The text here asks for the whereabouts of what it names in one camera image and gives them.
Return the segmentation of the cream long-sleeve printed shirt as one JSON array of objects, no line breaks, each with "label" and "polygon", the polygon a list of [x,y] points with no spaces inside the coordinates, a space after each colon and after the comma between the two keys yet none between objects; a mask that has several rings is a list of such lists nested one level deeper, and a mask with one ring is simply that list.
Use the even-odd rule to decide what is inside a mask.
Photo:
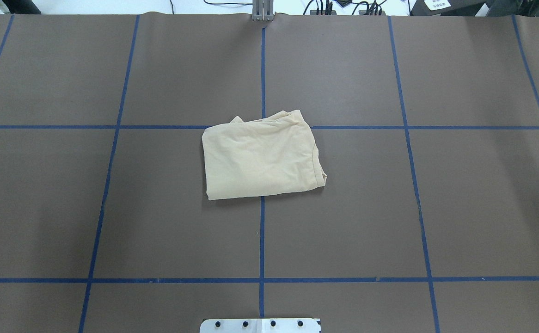
[{"label": "cream long-sleeve printed shirt", "polygon": [[210,201],[273,196],[324,187],[327,174],[300,110],[204,130],[202,151]]}]

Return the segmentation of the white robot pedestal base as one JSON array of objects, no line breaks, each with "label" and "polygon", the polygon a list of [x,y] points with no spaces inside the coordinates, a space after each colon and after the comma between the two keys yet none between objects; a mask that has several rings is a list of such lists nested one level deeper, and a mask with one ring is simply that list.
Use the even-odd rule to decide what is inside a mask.
[{"label": "white robot pedestal base", "polygon": [[320,333],[322,325],[314,318],[244,318],[202,321],[200,333]]}]

